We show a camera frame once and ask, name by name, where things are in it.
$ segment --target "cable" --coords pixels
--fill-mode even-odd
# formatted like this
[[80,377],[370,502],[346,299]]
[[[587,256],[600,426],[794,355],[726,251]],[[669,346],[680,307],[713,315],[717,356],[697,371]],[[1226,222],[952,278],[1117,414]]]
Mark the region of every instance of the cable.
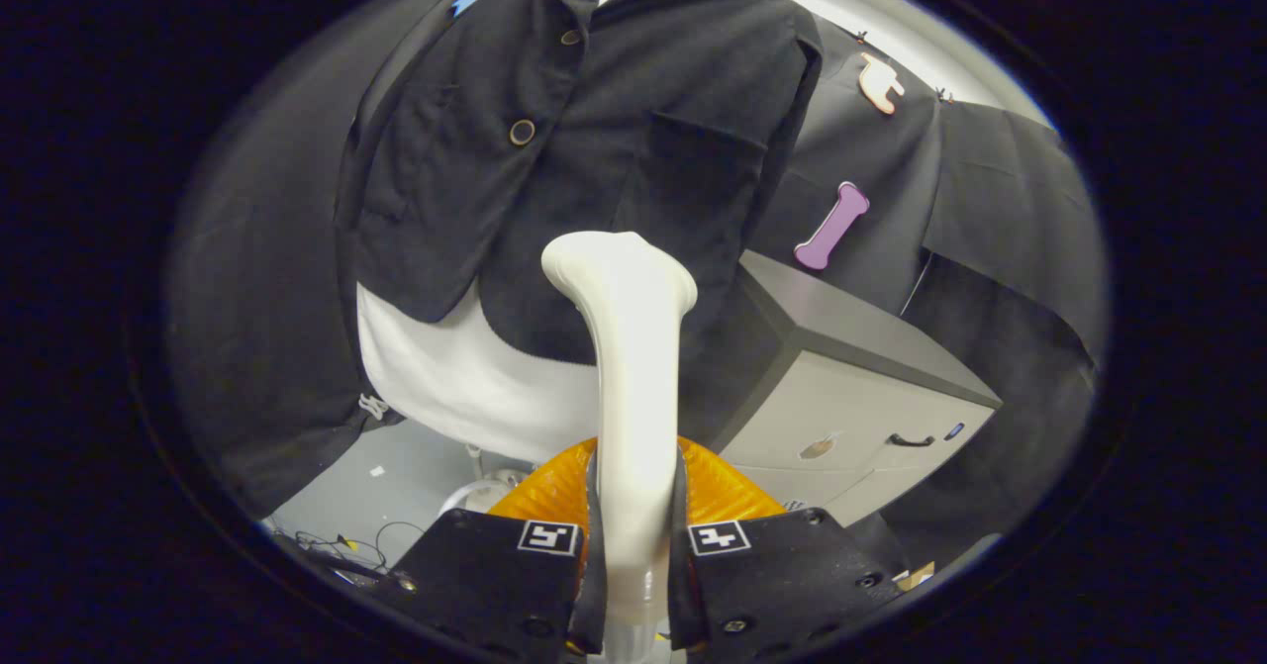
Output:
[[[383,531],[388,530],[390,526],[409,526],[411,528],[418,528],[419,533],[424,535],[427,533],[426,528],[423,528],[422,526],[416,526],[408,521],[392,521],[390,523],[384,523],[383,527],[379,528],[379,532],[374,535],[374,550],[378,550],[379,555],[383,555],[383,550],[379,547],[379,539],[383,537]],[[384,568],[386,568],[386,561],[388,559],[384,558],[383,559]]]
[[[340,556],[341,559],[343,559],[347,563],[360,563],[362,565],[370,565],[370,566],[372,566],[376,570],[378,569],[386,570],[386,566],[388,566],[388,558],[386,558],[386,555],[384,555],[383,551],[379,550],[379,547],[376,545],[370,545],[370,544],[367,544],[365,541],[352,540],[352,539],[343,539],[342,541],[323,540],[323,539],[319,539],[319,537],[317,537],[313,533],[309,533],[307,531],[295,531],[294,540],[295,540],[295,544],[299,545],[299,547],[303,547],[304,550],[309,550],[313,546],[327,546],[327,547],[329,547],[331,550],[334,551],[334,555]],[[357,545],[364,545],[365,547],[372,549],[375,552],[378,552],[379,561],[374,563],[372,560],[362,560],[360,558],[348,558],[347,554],[345,554],[342,550],[340,550],[337,547],[340,545],[343,545],[346,547],[347,546],[346,544],[351,544],[351,542],[355,542]]]

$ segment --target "black jacket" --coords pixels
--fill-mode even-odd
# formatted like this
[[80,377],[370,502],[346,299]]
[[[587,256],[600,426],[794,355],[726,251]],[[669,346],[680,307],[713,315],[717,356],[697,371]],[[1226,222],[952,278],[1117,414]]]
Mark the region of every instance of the black jacket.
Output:
[[818,33],[789,0],[597,4],[478,0],[449,20],[402,79],[364,204],[340,209],[356,217],[359,283],[437,322],[479,278],[508,345],[593,364],[541,251],[632,231],[697,281],[683,350],[698,348],[783,176]]

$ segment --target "jacket button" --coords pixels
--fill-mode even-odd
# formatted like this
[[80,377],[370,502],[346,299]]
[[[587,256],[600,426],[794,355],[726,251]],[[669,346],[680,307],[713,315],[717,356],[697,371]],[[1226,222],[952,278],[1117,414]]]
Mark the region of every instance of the jacket button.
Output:
[[511,125],[511,142],[517,147],[523,147],[527,142],[532,142],[536,133],[537,127],[533,125],[532,119],[521,119]]

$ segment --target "white shirt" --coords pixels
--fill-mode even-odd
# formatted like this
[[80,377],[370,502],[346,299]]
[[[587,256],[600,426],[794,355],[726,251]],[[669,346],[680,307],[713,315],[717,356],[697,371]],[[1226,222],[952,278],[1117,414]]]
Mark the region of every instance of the white shirt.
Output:
[[378,397],[450,438],[535,464],[597,436],[598,369],[507,345],[484,317],[478,285],[442,321],[424,323],[357,284],[361,360]]

